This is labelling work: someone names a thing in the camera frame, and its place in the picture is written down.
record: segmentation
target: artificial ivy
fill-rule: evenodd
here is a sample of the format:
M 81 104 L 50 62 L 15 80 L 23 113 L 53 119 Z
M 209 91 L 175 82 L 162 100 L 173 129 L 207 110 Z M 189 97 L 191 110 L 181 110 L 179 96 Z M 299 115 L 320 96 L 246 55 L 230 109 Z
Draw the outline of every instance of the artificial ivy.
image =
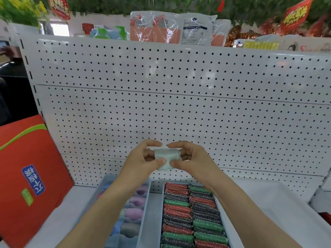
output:
M 218 14 L 218 18 L 247 22 L 258 25 L 276 16 L 280 21 L 287 8 L 303 0 L 224 0 L 225 6 L 217 13 L 220 0 L 68 0 L 73 12 L 123 14 L 131 11 L 165 11 L 174 13 L 197 12 L 203 14 Z M 331 0 L 314 0 L 307 21 L 315 22 L 321 15 L 331 13 Z

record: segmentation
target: red ribbon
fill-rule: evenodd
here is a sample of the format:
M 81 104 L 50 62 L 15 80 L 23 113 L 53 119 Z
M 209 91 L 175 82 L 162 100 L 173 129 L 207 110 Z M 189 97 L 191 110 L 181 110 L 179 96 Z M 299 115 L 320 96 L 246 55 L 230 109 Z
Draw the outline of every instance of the red ribbon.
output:
M 221 4 L 219 5 L 217 12 L 222 12 L 223 8 L 224 8 L 224 0 L 221 0 Z

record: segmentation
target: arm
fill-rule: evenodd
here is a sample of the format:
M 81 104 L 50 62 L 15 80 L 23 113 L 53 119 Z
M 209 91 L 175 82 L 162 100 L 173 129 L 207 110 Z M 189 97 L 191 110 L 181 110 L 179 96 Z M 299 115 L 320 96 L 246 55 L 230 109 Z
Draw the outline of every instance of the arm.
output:
M 165 159 L 155 160 L 154 151 L 146 149 L 161 145 L 158 141 L 144 140 L 133 149 L 118 178 L 56 248 L 103 248 L 126 201 L 154 170 L 165 164 Z
M 181 141 L 170 143 L 168 147 L 182 148 L 180 152 L 183 161 L 173 160 L 170 165 L 187 171 L 213 192 L 245 248 L 301 248 L 214 163 L 202 146 Z

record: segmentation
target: forearm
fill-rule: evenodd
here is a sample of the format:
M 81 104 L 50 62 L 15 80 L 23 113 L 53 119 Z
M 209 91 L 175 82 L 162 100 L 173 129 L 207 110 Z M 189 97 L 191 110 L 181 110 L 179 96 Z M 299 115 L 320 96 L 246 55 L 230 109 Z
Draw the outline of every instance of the forearm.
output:
M 301 246 L 263 213 L 250 197 L 223 172 L 209 184 L 236 229 L 245 248 L 300 248 Z
M 102 248 L 135 188 L 118 177 L 56 248 Z

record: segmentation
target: potted plant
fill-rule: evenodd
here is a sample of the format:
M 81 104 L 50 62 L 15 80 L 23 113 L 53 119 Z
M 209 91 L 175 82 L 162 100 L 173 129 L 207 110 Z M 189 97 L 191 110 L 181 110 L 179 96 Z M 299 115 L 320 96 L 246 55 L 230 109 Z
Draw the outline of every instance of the potted plant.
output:
M 0 18 L 9 24 L 12 37 L 26 32 L 39 33 L 39 20 L 47 20 L 47 10 L 40 1 L 0 0 Z

